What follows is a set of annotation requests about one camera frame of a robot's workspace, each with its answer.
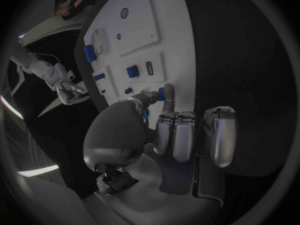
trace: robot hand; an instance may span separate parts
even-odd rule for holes
[[[80,97],[81,95],[86,94],[87,91],[69,81],[60,83],[56,87],[56,91],[59,99],[65,105],[79,104],[90,98],[90,96]]]

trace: gray robot hand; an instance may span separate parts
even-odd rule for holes
[[[79,104],[90,98],[90,96],[80,97],[81,95],[86,94],[87,91],[69,81],[58,84],[56,91],[59,99],[65,105]]]

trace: light strip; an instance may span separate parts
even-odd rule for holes
[[[0,95],[0,99],[1,101],[4,103],[5,106],[8,107],[9,110],[11,110],[14,114],[16,114],[18,117],[20,117],[21,119],[23,119],[21,113],[19,113],[17,110],[15,110],[5,99],[2,95]]]
[[[59,166],[54,165],[54,166],[48,166],[48,167],[44,167],[44,168],[40,168],[40,169],[36,169],[36,170],[18,171],[17,173],[24,177],[32,177],[32,176],[36,176],[36,175],[40,175],[40,174],[44,174],[44,173],[53,171],[58,168],[59,168]]]

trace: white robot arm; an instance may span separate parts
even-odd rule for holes
[[[67,72],[60,63],[53,66],[47,61],[39,60],[33,53],[27,53],[19,43],[10,60],[19,65],[24,72],[35,74],[43,79],[52,91],[57,92],[59,99],[65,105],[82,103],[90,98],[90,96],[80,97],[87,91],[72,83],[75,78],[72,70]]]

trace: person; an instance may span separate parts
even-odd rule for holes
[[[67,0],[62,4],[56,15],[61,15],[63,20],[70,20],[82,12],[86,6],[94,5],[96,1],[97,0]]]

